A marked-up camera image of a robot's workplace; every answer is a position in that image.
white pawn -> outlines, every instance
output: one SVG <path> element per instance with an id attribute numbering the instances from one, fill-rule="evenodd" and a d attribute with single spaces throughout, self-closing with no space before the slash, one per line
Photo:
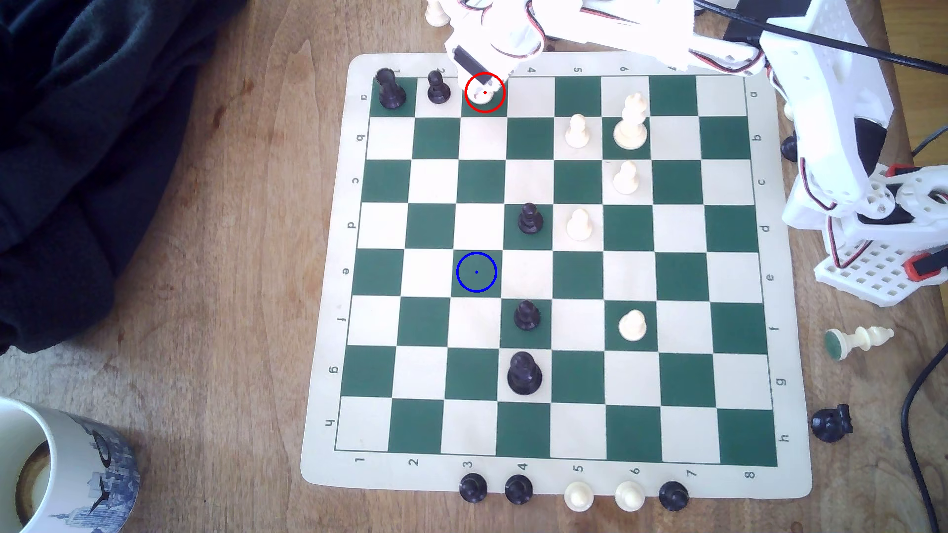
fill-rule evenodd
<path id="1" fill-rule="evenodd" d="M 590 214 L 584 209 L 573 211 L 573 216 L 566 223 L 566 234 L 574 241 L 585 241 L 593 234 L 593 223 Z"/>
<path id="2" fill-rule="evenodd" d="M 566 128 L 566 143 L 574 148 L 582 148 L 590 141 L 590 132 L 586 129 L 586 117 L 576 113 L 570 117 L 570 127 Z"/>
<path id="3" fill-rule="evenodd" d="M 626 150 L 641 148 L 646 143 L 648 131 L 643 122 L 646 121 L 647 103 L 642 93 L 635 93 L 626 97 L 625 107 L 622 108 L 622 119 L 612 130 L 615 143 Z"/>
<path id="4" fill-rule="evenodd" d="M 612 186 L 620 194 L 632 194 L 639 188 L 639 175 L 635 163 L 626 161 L 619 167 L 619 173 L 612 179 Z"/>

wood grain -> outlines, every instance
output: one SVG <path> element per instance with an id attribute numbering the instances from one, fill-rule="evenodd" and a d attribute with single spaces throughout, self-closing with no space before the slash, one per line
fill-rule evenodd
<path id="1" fill-rule="evenodd" d="M 878 4 L 850 5 L 870 44 L 886 46 Z M 491 494 L 469 505 L 453 493 L 302 480 L 348 63 L 367 52 L 443 49 L 449 28 L 425 25 L 422 9 L 408 0 L 251 1 L 222 30 L 203 71 L 171 186 L 120 280 L 114 312 L 78 340 L 0 358 L 0 394 L 91 416 L 131 437 L 142 483 L 124 531 L 925 530 L 898 414 L 946 340 L 938 293 L 929 287 L 879 309 L 819 285 L 816 232 L 791 232 L 808 410 L 847 402 L 856 433 L 834 445 L 811 438 L 807 498 L 694 500 L 679 513 L 649 499 L 631 514 L 598 498 L 577 514 L 553 496 L 514 507 Z M 707 14 L 699 28 L 720 34 L 723 25 Z M 906 148 L 900 111 L 884 160 L 907 160 Z M 785 171 L 789 186 L 792 166 Z M 843 364 L 829 361 L 823 331 L 857 325 L 897 334 Z M 929 379 L 912 416 L 943 524 L 946 371 Z"/>

white piece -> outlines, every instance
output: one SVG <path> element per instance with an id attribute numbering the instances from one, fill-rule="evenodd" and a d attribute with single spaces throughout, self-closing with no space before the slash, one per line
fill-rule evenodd
<path id="1" fill-rule="evenodd" d="M 593 506 L 593 490 L 581 481 L 573 481 L 563 490 L 563 499 L 570 510 L 583 512 Z"/>
<path id="2" fill-rule="evenodd" d="M 584 209 L 573 211 L 573 216 L 566 223 L 566 234 L 574 241 L 585 241 L 593 234 L 593 223 L 590 214 Z"/>
<path id="3" fill-rule="evenodd" d="M 615 489 L 615 504 L 627 512 L 635 512 L 646 502 L 642 486 L 634 481 L 624 481 Z"/>
<path id="4" fill-rule="evenodd" d="M 619 167 L 619 173 L 612 179 L 612 186 L 620 194 L 632 194 L 639 188 L 638 170 L 635 163 L 626 161 Z"/>
<path id="5" fill-rule="evenodd" d="M 619 319 L 619 335 L 629 342 L 641 340 L 646 335 L 646 316 L 638 309 L 632 309 Z"/>
<path id="6" fill-rule="evenodd" d="M 570 117 L 570 127 L 566 128 L 566 143 L 574 148 L 589 144 L 590 132 L 586 129 L 586 117 L 576 113 Z"/>

black piece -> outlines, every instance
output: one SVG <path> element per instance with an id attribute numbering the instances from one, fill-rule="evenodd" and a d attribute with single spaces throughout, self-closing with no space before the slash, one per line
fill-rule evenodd
<path id="1" fill-rule="evenodd" d="M 849 418 L 849 405 L 841 403 L 836 409 L 821 409 L 810 419 L 810 429 L 816 438 L 823 442 L 836 442 L 852 433 L 852 419 Z"/>
<path id="2" fill-rule="evenodd" d="M 378 101 L 386 109 L 397 109 L 405 103 L 408 96 L 405 89 L 398 84 L 395 79 L 395 73 L 390 68 L 379 68 L 375 73 L 375 80 L 378 82 Z"/>
<path id="3" fill-rule="evenodd" d="M 518 303 L 514 309 L 514 323 L 523 331 L 530 331 L 539 325 L 539 309 L 529 300 Z"/>
<path id="4" fill-rule="evenodd" d="M 451 88 L 441 77 L 441 72 L 437 70 L 430 71 L 428 73 L 428 85 L 428 100 L 431 103 L 445 103 L 447 99 L 451 98 Z"/>
<path id="5" fill-rule="evenodd" d="M 481 474 L 471 472 L 461 478 L 458 490 L 465 502 L 477 504 L 487 495 L 487 482 Z"/>
<path id="6" fill-rule="evenodd" d="M 533 234 L 543 229 L 543 214 L 537 206 L 530 202 L 523 204 L 520 216 L 517 217 L 517 227 L 524 233 Z"/>
<path id="7" fill-rule="evenodd" d="M 503 493 L 507 500 L 513 505 L 523 505 L 533 498 L 533 484 L 527 479 L 527 476 L 515 474 L 510 476 L 506 485 L 503 486 Z"/>
<path id="8" fill-rule="evenodd" d="M 543 382 L 543 372 L 540 371 L 533 356 L 526 352 L 517 352 L 510 358 L 510 370 L 507 371 L 507 385 L 518 395 L 531 395 L 539 389 Z"/>
<path id="9" fill-rule="evenodd" d="M 688 505 L 688 489 L 677 481 L 669 481 L 658 489 L 658 501 L 669 511 L 680 511 Z"/>

dark fabric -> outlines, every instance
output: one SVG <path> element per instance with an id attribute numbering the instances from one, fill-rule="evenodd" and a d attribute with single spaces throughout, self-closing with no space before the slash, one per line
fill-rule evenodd
<path id="1" fill-rule="evenodd" d="M 243 0 L 0 0 L 0 354 L 101 320 Z"/>

